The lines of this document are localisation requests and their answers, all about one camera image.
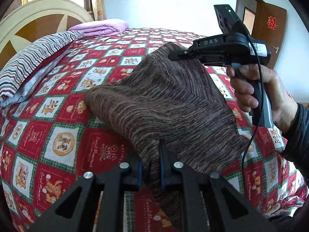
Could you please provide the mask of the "dark sleeve forearm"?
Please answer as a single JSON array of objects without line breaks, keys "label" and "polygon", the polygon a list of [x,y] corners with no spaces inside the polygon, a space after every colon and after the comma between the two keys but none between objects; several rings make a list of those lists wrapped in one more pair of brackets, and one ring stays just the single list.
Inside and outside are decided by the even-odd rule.
[{"label": "dark sleeve forearm", "polygon": [[288,142],[281,156],[293,162],[303,177],[308,178],[308,109],[302,104],[297,105],[295,120],[283,137]]}]

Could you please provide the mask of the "person's right hand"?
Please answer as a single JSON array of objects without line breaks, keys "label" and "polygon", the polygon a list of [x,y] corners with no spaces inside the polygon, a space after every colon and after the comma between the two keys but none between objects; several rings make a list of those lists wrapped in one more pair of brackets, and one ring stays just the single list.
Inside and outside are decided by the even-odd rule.
[{"label": "person's right hand", "polygon": [[[287,93],[278,73],[265,66],[261,67],[261,72],[257,64],[241,66],[239,71],[249,80],[259,80],[263,78],[263,83],[269,92],[269,100],[272,108],[272,119],[276,127],[282,133],[286,133],[292,126],[298,105],[296,101]],[[227,68],[227,75],[230,77],[230,84],[235,90],[237,104],[243,112],[250,112],[258,106],[258,100],[253,97],[254,87],[236,77],[232,67]]]}]

